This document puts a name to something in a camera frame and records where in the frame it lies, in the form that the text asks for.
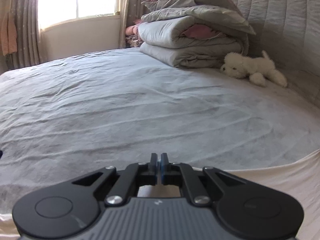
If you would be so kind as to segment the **white plush dog toy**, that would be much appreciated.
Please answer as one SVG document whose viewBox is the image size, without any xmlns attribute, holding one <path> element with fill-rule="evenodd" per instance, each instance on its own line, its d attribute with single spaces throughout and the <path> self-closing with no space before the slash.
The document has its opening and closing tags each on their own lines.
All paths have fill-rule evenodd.
<svg viewBox="0 0 320 240">
<path fill-rule="evenodd" d="M 286 77 L 276 68 L 266 51 L 262 57 L 251 58 L 238 53 L 228 53 L 220 72 L 236 79 L 248 78 L 249 82 L 260 87 L 266 87 L 266 80 L 287 87 Z"/>
</svg>

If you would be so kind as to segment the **grey pillow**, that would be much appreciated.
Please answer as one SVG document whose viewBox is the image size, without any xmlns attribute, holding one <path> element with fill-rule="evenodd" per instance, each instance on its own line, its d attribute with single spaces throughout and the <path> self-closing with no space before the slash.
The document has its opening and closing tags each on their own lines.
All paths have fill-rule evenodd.
<svg viewBox="0 0 320 240">
<path fill-rule="evenodd" d="M 141 17 L 143 22 L 193 16 L 212 24 L 255 34 L 253 27 L 232 0 L 146 0 L 142 5 L 150 11 Z"/>
</svg>

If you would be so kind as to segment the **grey patterned curtain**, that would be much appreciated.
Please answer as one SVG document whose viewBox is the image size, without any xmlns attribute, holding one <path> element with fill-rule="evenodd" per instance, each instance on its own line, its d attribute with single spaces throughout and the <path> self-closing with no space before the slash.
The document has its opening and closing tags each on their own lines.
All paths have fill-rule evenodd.
<svg viewBox="0 0 320 240">
<path fill-rule="evenodd" d="M 7 31 L 9 51 L 5 55 L 9 70 L 35 66 L 44 62 L 38 24 L 38 0 L 10 0 Z"/>
</svg>

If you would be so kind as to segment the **folded grey duvet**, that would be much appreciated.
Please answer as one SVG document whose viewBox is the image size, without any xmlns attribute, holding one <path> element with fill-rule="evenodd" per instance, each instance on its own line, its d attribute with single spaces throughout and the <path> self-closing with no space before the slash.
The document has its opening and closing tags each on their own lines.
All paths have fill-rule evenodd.
<svg viewBox="0 0 320 240">
<path fill-rule="evenodd" d="M 186 37 L 184 32 L 196 24 L 221 34 L 206 40 Z M 193 16 L 144 22 L 138 33 L 142 53 L 176 68 L 220 68 L 228 53 L 247 55 L 249 49 L 247 33 Z"/>
</svg>

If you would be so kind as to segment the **grey padded headboard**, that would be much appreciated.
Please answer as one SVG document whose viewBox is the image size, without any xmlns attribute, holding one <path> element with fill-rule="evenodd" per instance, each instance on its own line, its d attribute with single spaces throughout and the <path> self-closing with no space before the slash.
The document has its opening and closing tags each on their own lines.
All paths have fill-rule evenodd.
<svg viewBox="0 0 320 240">
<path fill-rule="evenodd" d="M 249 56 L 264 50 L 289 87 L 319 105 L 319 0 L 232 0 L 256 34 Z"/>
</svg>

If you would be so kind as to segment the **pink hanging jacket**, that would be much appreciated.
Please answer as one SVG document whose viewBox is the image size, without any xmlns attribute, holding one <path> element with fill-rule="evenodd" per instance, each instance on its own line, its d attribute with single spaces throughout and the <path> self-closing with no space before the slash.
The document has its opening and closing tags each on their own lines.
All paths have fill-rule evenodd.
<svg viewBox="0 0 320 240">
<path fill-rule="evenodd" d="M 1 52 L 3 56 L 17 52 L 17 30 L 11 0 L 1 0 Z"/>
</svg>

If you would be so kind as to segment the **pink clothes pile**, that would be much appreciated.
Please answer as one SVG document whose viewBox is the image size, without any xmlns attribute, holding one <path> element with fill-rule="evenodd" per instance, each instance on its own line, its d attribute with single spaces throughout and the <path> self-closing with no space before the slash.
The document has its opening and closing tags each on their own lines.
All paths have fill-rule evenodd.
<svg viewBox="0 0 320 240">
<path fill-rule="evenodd" d="M 125 30 L 126 45 L 130 48 L 140 47 L 143 43 L 138 32 L 141 22 L 141 19 L 137 19 L 133 22 L 133 25 L 128 26 Z"/>
</svg>

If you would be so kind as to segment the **grey bed sheet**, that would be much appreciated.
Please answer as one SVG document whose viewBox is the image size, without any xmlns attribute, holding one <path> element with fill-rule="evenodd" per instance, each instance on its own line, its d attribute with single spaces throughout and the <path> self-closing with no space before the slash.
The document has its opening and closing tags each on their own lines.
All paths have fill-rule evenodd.
<svg viewBox="0 0 320 240">
<path fill-rule="evenodd" d="M 1 225 L 31 191 L 166 152 L 294 196 L 298 238 L 319 239 L 319 109 L 272 83 L 172 68 L 138 49 L 12 70 L 1 75 L 1 150 Z"/>
</svg>

